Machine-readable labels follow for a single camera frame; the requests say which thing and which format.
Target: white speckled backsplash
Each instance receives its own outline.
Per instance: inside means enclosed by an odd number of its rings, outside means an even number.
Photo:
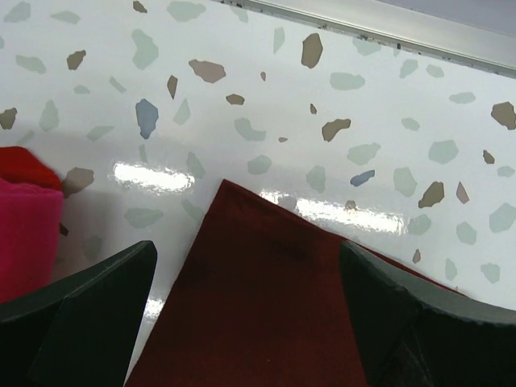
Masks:
[[[135,356],[222,178],[516,309],[515,80],[204,0],[0,18],[0,144],[73,187],[54,277],[157,246]]]

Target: black object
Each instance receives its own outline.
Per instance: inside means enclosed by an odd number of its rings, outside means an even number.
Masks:
[[[0,304],[0,386],[122,387],[156,259],[139,242]]]
[[[340,272],[372,387],[515,387],[516,311],[474,301],[353,242]]]

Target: blue fleck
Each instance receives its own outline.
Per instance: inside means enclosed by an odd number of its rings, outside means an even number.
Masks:
[[[159,117],[158,108],[146,99],[142,99],[136,104],[136,119],[138,120],[139,134],[144,139],[148,139],[151,133],[154,132],[156,129],[156,121]]]
[[[359,185],[363,185],[371,177],[374,177],[374,173],[374,169],[371,169],[370,171],[352,177],[352,179],[349,182],[352,183],[352,185],[354,185],[355,187],[358,187]]]

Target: aluminum strip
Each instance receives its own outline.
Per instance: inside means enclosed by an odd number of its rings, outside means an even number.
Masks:
[[[365,35],[516,77],[516,38],[399,6],[375,0],[239,0],[237,3],[244,8]]]

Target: gray-green fleck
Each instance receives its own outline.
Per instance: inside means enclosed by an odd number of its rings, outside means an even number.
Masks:
[[[206,11],[206,7],[193,2],[171,2],[167,11],[174,20],[185,23],[198,18]]]
[[[411,73],[418,69],[418,61],[415,59],[406,59],[400,68],[400,78],[407,78]]]
[[[446,164],[452,161],[459,154],[459,149],[452,139],[436,141],[430,146],[428,158],[436,163]]]
[[[237,6],[230,6],[230,9],[233,11],[235,15],[238,16],[239,20],[242,23],[247,23],[249,21],[248,12],[242,8],[239,8]]]
[[[110,77],[110,85],[112,85],[119,93],[125,93],[127,91],[126,88],[120,85],[120,82],[118,82],[114,77]]]
[[[253,129],[248,119],[236,119],[235,129],[247,141],[263,141],[267,134],[266,131]]]
[[[449,258],[446,259],[446,265],[444,267],[444,272],[446,273],[446,279],[449,281],[453,281],[455,277],[457,277],[457,267]]]
[[[104,135],[107,135],[113,129],[114,127],[94,127],[91,131],[88,132],[86,138],[91,141],[97,141]]]
[[[322,194],[326,189],[326,170],[321,165],[315,165],[307,174],[308,185]]]
[[[509,230],[516,220],[516,208],[509,203],[503,203],[489,216],[489,228],[491,232],[502,232]]]
[[[459,104],[471,103],[476,100],[475,94],[471,92],[458,93],[450,96],[450,101]]]
[[[374,159],[381,146],[377,143],[358,145],[349,148],[347,151],[347,159],[356,165],[366,165],[370,160]]]
[[[407,226],[407,231],[411,235],[423,235],[430,229],[432,221],[425,214],[412,218]]]
[[[148,208],[130,208],[123,217],[134,228],[146,228],[163,218],[163,212]]]
[[[407,198],[414,195],[418,183],[412,176],[412,172],[408,167],[394,169],[393,180],[394,188],[400,194]]]
[[[190,200],[181,200],[181,205],[183,206],[185,212],[188,215],[190,215],[192,219],[195,220],[197,223],[200,223],[202,221],[202,218],[204,218],[204,211],[202,210],[202,208],[194,206]]]
[[[500,167],[497,170],[499,177],[511,177],[514,175],[514,169],[512,169],[509,165],[505,165],[503,167]]]
[[[285,30],[278,27],[274,30],[273,52],[276,53],[285,42]]]
[[[28,20],[31,17],[31,4],[28,2],[19,2],[3,17],[6,23],[19,23]]]
[[[409,129],[411,131],[418,131],[421,127],[419,125],[419,122],[417,122],[415,119],[411,117],[407,117],[406,119],[402,119],[402,125],[405,127],[405,129]]]
[[[145,35],[142,30],[134,30],[131,37],[136,45],[136,52],[132,57],[132,62],[136,68],[144,70],[160,55],[158,47],[154,44],[152,38]]]
[[[204,170],[201,161],[199,161],[193,152],[188,152],[188,157],[186,157],[186,168],[188,169],[188,173],[196,179],[202,179],[204,175],[206,175],[206,171]]]
[[[251,175],[261,175],[266,173],[273,161],[264,155],[259,155],[257,158],[248,161],[248,171]]]
[[[81,21],[81,17],[77,14],[74,14],[70,10],[63,10],[62,12],[58,12],[54,15],[50,15],[51,18],[55,20],[59,20],[60,22],[77,24]]]
[[[17,55],[16,64],[22,69],[32,71],[33,73],[45,74],[47,72],[47,68],[41,59],[35,56]]]
[[[102,238],[96,235],[82,242],[82,252],[88,260],[96,260],[102,250]]]
[[[471,227],[468,222],[462,222],[456,227],[457,237],[459,241],[466,244],[475,244],[476,230]]]
[[[53,100],[47,101],[41,112],[40,128],[43,131],[51,131],[59,126],[59,111]]]
[[[359,38],[353,39],[353,45],[356,47],[356,51],[363,56],[371,55],[381,50],[381,46],[377,42],[368,42]]]
[[[176,115],[174,115],[173,121],[177,125],[184,125],[186,121],[190,118],[190,106],[188,105],[188,101],[186,98],[179,105],[179,109],[177,109]]]
[[[35,132],[34,131],[28,131],[24,137],[22,137],[21,139],[19,139],[18,141],[16,141],[16,145],[18,145],[19,147],[22,147],[24,146],[26,143],[28,143],[31,139],[33,139],[35,136]]]
[[[331,73],[330,85],[336,90],[354,90],[365,85],[365,79],[350,73]]]
[[[427,66],[427,73],[429,73],[434,78],[442,78],[444,77],[444,71],[439,66],[435,66],[429,64]]]
[[[497,264],[483,264],[481,266],[481,271],[484,274],[485,279],[492,284],[500,281],[500,266]]]
[[[147,152],[145,151],[145,144],[141,144],[138,147],[139,159],[142,160],[142,163],[148,163]]]
[[[79,85],[73,88],[75,94],[89,94],[89,89],[86,86]]]
[[[94,182],[94,171],[84,168],[73,168],[66,173],[61,184],[61,191],[64,198],[81,192],[88,185]]]
[[[356,202],[354,200],[348,200],[344,205],[345,211],[356,211]]]

